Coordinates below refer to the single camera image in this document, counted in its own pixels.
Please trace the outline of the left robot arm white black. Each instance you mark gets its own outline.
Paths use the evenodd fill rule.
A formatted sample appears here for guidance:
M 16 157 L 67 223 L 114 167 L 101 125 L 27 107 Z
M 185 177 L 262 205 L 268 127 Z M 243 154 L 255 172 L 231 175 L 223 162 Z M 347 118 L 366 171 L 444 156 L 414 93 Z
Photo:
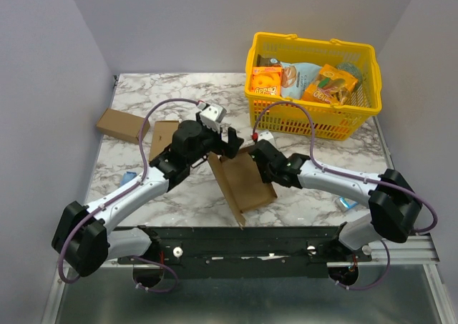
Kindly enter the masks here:
M 52 240 L 59 253 L 58 266 L 70 264 L 77 274 L 86 277 L 106 260 L 136 256 L 143 263 L 158 256 L 158 245 L 140 228 L 117 231 L 126 217 L 178 186 L 191 168 L 209 153 L 234 158 L 243 138 L 232 127 L 228 140 L 221 132 L 199 121 L 185 120 L 178 125 L 171 143 L 156 156 L 147 169 L 114 192 L 87 205 L 68 204 Z

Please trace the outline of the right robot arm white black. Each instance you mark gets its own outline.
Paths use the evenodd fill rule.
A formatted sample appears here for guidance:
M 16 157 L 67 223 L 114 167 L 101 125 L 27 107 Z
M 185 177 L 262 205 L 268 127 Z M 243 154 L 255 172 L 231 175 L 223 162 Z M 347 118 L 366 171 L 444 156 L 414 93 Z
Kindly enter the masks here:
M 329 252 L 336 260 L 347 260 L 364 245 L 383 238 L 404 243 L 413 232 L 422 204 L 396 170 L 387 169 L 381 175 L 342 168 L 331 172 L 308 155 L 286 157 L 265 139 L 256 142 L 248 153 L 264 183 L 329 192 L 369 208 L 369 214 L 342 224 L 330 241 Z

